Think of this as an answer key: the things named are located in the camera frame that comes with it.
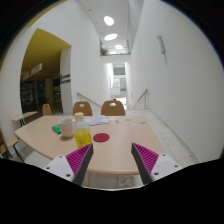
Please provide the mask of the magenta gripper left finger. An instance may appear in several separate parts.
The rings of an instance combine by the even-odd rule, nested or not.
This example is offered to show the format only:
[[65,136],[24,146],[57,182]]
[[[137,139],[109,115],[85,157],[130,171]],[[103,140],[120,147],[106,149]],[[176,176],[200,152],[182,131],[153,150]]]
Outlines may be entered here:
[[83,146],[67,156],[57,156],[44,170],[81,186],[93,153],[93,144]]

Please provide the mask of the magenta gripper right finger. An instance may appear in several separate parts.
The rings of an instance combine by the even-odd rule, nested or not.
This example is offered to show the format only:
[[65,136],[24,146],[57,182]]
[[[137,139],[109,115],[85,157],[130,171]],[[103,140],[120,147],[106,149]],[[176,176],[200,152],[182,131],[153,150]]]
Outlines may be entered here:
[[144,185],[152,183],[182,169],[182,167],[168,154],[157,154],[137,143],[132,144],[131,153],[134,157]]

